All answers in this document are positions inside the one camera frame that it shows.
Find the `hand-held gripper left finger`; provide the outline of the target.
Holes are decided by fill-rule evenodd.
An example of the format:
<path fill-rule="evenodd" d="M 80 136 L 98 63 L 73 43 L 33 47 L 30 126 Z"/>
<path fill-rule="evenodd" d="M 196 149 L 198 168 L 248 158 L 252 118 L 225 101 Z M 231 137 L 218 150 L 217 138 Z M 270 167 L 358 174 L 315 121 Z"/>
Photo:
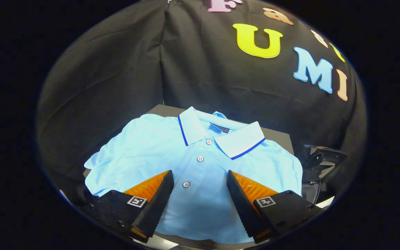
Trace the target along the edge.
<path fill-rule="evenodd" d="M 83 209 L 96 222 L 121 235 L 147 243 L 154 235 L 174 188 L 173 172 L 167 170 L 119 192 L 91 194 L 81 185 Z"/>

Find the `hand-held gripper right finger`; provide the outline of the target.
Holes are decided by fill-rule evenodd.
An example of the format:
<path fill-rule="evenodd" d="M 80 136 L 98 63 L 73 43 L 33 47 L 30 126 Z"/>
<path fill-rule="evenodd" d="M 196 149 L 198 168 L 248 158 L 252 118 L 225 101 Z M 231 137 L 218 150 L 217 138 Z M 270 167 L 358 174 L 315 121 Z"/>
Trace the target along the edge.
<path fill-rule="evenodd" d="M 277 192 L 231 170 L 227 189 L 247 235 L 255 243 L 292 233 L 321 213 L 319 206 L 291 190 Z"/>

